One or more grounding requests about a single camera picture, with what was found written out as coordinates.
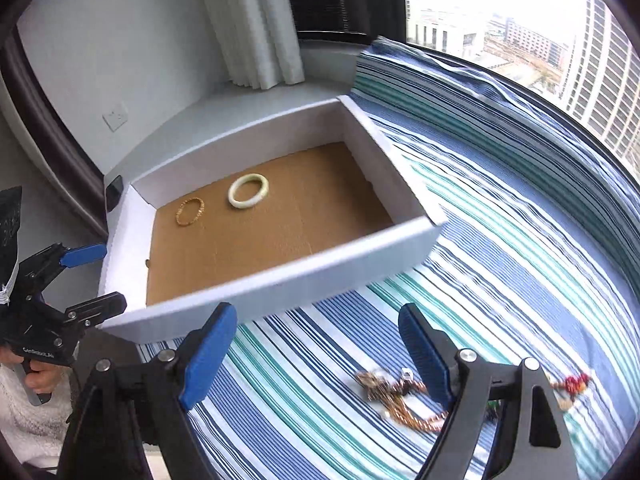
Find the person's left hand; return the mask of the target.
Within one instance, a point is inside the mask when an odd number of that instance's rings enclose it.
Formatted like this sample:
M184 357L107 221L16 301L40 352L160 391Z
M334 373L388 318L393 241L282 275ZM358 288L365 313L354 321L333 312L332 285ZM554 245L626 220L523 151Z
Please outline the person's left hand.
M21 382L28 389L38 394L49 394L54 391L60 383L65 373L65 368L46 362L32 361L29 364L29 372L24 370L22 356L17 356L7 346L0 349L0 361L2 365L7 365L23 374Z

